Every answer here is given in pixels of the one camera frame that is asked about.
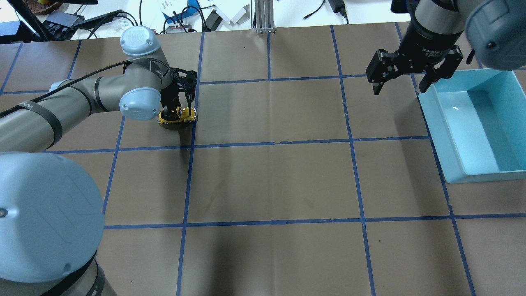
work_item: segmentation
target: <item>plastic bin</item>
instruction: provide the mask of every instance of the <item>plastic bin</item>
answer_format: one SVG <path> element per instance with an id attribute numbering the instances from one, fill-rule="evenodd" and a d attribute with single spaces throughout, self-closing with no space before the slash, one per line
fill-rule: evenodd
<path id="1" fill-rule="evenodd" d="M 513 72 L 457 71 L 419 100 L 448 183 L 526 179 L 526 95 Z"/>

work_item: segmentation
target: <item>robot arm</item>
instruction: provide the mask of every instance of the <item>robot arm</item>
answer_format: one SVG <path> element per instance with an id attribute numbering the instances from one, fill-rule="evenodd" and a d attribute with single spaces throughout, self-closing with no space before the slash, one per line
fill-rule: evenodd
<path id="1" fill-rule="evenodd" d="M 400 47 L 394 53 L 377 50 L 367 67 L 375 95 L 385 82 L 403 74 L 425 72 L 419 84 L 423 93 L 439 79 L 450 78 L 463 59 L 455 42 L 464 29 L 484 65 L 513 70 L 526 64 L 524 1 L 393 0 L 391 10 L 409 13 L 411 23 Z"/>
<path id="2" fill-rule="evenodd" d="M 158 116 L 161 102 L 165 113 L 174 112 L 180 106 L 179 91 L 185 91 L 191 103 L 196 73 L 168 68 L 149 28 L 127 30 L 120 43 L 127 54 L 123 75 L 57 82 L 47 97 L 23 102 L 0 116 L 0 152 L 41 152 L 93 113 L 120 110 L 131 119 L 150 120 Z"/>

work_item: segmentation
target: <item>paper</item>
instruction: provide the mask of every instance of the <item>paper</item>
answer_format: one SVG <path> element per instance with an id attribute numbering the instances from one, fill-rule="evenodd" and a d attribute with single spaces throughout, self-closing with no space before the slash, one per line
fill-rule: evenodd
<path id="1" fill-rule="evenodd" d="M 168 15 L 173 16 L 174 11 L 181 13 L 183 8 L 187 6 L 186 0 L 158 0 L 161 11 Z"/>
<path id="2" fill-rule="evenodd" d="M 248 0 L 231 0 L 216 3 L 216 11 L 227 23 L 236 23 L 250 9 Z"/>

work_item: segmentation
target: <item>grid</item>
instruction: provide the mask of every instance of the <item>grid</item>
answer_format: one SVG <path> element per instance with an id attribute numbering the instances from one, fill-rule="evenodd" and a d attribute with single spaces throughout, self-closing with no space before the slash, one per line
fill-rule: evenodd
<path id="1" fill-rule="evenodd" d="M 396 28 L 398 36 L 401 40 L 402 35 L 400 32 L 399 25 L 396 23 Z M 373 266 L 371 264 L 371 254 L 369 250 L 369 239 L 367 231 L 368 222 L 388 222 L 388 221 L 430 221 L 430 220 L 449 220 L 451 221 L 454 229 L 454 234 L 458 244 L 458 251 L 462 260 L 466 278 L 468 281 L 469 289 L 471 295 L 475 295 L 476 291 L 471 279 L 471 273 L 466 260 L 466 255 L 464 253 L 464 248 L 462 245 L 462 240 L 459 234 L 459 229 L 457 226 L 457 220 L 465 219 L 493 219 L 493 218 L 524 218 L 526 213 L 501 213 L 501 214 L 464 214 L 464 215 L 455 215 L 452 205 L 449 203 L 449 194 L 446 187 L 446 183 L 442 174 L 440 163 L 434 149 L 433 141 L 429 134 L 429 129 L 426 124 L 427 135 L 415 135 L 415 136 L 399 136 L 399 137 L 361 137 L 354 138 L 352 135 L 351 126 L 349 124 L 349 112 L 347 107 L 346 92 L 344 86 L 344 78 L 351 77 L 364 77 L 365 74 L 356 74 L 356 75 L 343 75 L 340 56 L 338 51 L 338 43 L 335 35 L 335 30 L 333 26 L 330 26 L 331 37 L 333 41 L 334 51 L 336 55 L 336 63 L 338 66 L 338 75 L 331 76 L 310 76 L 310 77 L 285 77 L 285 78 L 272 78 L 271 77 L 271 38 L 270 34 L 267 35 L 267 79 L 256 79 L 256 80 L 232 80 L 232 81 L 206 81 L 201 82 L 201 70 L 203 63 L 203 47 L 205 43 L 205 34 L 201 35 L 200 38 L 200 49 L 199 49 L 199 62 L 198 62 L 198 84 L 196 89 L 196 98 L 195 98 L 195 107 L 198 109 L 199 105 L 199 89 L 201 85 L 210 85 L 210 84 L 234 84 L 234 83 L 255 83 L 262 81 L 293 81 L 293 80 L 338 80 L 341 90 L 341 97 L 343 103 L 344 117 L 346 120 L 346 128 L 348 138 L 346 139 L 327 139 L 327 140 L 300 140 L 292 142 L 246 142 L 246 143 L 222 143 L 222 144 L 196 144 L 196 124 L 194 124 L 192 135 L 191 135 L 191 144 L 190 145 L 179 145 L 179 146 L 154 146 L 154 147 L 120 147 L 120 142 L 123 135 L 123 128 L 125 119 L 122 117 L 120 121 L 120 127 L 118 132 L 118 137 L 116 139 L 116 145 L 114 149 L 92 149 L 92 150 L 71 150 L 71 151 L 49 151 L 49 153 L 57 154 L 79 154 L 79 153 L 97 153 L 97 152 L 113 152 L 113 160 L 109 173 L 109 179 L 107 182 L 106 194 L 104 197 L 103 213 L 106 212 L 108 199 L 110 195 L 110 189 L 112 187 L 112 181 L 115 172 L 115 166 L 117 163 L 117 158 L 119 152 L 122 151 L 145 151 L 145 150 L 173 150 L 173 149 L 188 149 L 189 162 L 188 162 L 188 174 L 186 182 L 186 195 L 185 195 L 185 206 L 184 206 L 184 218 L 182 223 L 170 223 L 170 224 L 133 224 L 133 225 L 106 225 L 105 229 L 152 229 L 152 228 L 180 228 L 182 230 L 181 241 L 180 241 L 180 254 L 179 254 L 179 269 L 177 277 L 177 292 L 176 294 L 181 295 L 181 281 L 183 278 L 183 267 L 184 267 L 184 254 L 185 254 L 185 244 L 186 244 L 186 234 L 188 228 L 195 227 L 205 227 L 205 226 L 241 226 L 241 225 L 284 225 L 284 224 L 318 224 L 318 223 L 360 223 L 362 225 L 362 235 L 363 235 L 363 248 L 365 251 L 368 277 L 370 283 L 370 290 L 372 295 L 376 295 L 375 280 L 373 277 Z M 67 78 L 70 78 L 75 66 L 75 62 L 80 51 L 82 41 L 78 42 L 78 46 L 75 52 L 73 62 L 71 64 L 69 74 Z M 13 91 L 13 92 L 4 92 L 4 88 L 8 82 L 9 76 L 17 62 L 18 56 L 21 52 L 23 44 L 21 44 L 16 52 L 13 63 L 6 75 L 5 81 L 0 89 L 0 95 L 2 94 L 24 94 L 24 93 L 41 93 L 46 92 L 45 90 L 34 90 L 34 91 Z M 414 91 L 418 95 L 417 84 L 414 75 L 411 74 L 412 83 L 414 86 Z M 355 143 L 357 142 L 369 142 L 369 141 L 412 141 L 412 140 L 429 140 L 432 146 L 434 160 L 436 162 L 437 170 L 439 173 L 444 197 L 448 206 L 449 215 L 434 215 L 434 216 L 397 216 L 397 217 L 367 217 L 364 212 L 363 200 L 361 195 L 360 188 L 360 175 L 358 171 L 358 165 L 355 154 Z M 192 172 L 193 172 L 193 163 L 194 163 L 194 153 L 195 149 L 206 149 L 206 148 L 218 148 L 218 147 L 236 147 L 236 146 L 273 146 L 273 145 L 295 145 L 295 144 L 314 144 L 314 143 L 349 143 L 351 151 L 351 160 L 352 167 L 354 172 L 354 180 L 357 189 L 357 200 L 359 205 L 359 218 L 342 218 L 342 219 L 293 219 L 293 220 L 264 220 L 264 221 L 229 221 L 229 222 L 188 222 L 188 210 L 189 202 L 191 196 L 191 182 L 192 182 Z"/>

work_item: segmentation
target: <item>robotic arm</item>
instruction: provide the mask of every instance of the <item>robotic arm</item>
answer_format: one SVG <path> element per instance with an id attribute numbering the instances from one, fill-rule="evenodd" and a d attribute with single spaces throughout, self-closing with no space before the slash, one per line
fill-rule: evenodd
<path id="1" fill-rule="evenodd" d="M 120 43 L 127 61 L 116 65 L 124 64 L 123 75 L 60 81 L 48 94 L 2 112 L 0 152 L 44 151 L 98 112 L 120 110 L 135 120 L 158 117 L 163 124 L 195 121 L 191 102 L 197 73 L 169 67 L 149 28 L 137 26 L 125 31 Z M 179 92 L 185 92 L 189 108 L 181 108 Z"/>
<path id="2" fill-rule="evenodd" d="M 525 1 L 393 0 L 391 11 L 409 13 L 411 23 L 398 50 L 379 49 L 369 63 L 367 79 L 375 95 L 403 74 L 425 72 L 419 84 L 423 93 L 450 78 L 463 59 L 455 42 L 464 30 L 484 65 L 503 71 L 526 65 Z"/>
<path id="3" fill-rule="evenodd" d="M 47 94 L 0 112 L 1 295 L 116 295 L 94 260 L 104 229 L 97 185 L 61 155 L 25 152 L 44 151 L 97 112 L 157 117 L 162 125 L 196 120 L 197 73 L 170 67 L 149 28 L 128 29 L 120 44 L 126 61 L 57 82 Z M 118 65 L 123 75 L 91 77 Z"/>

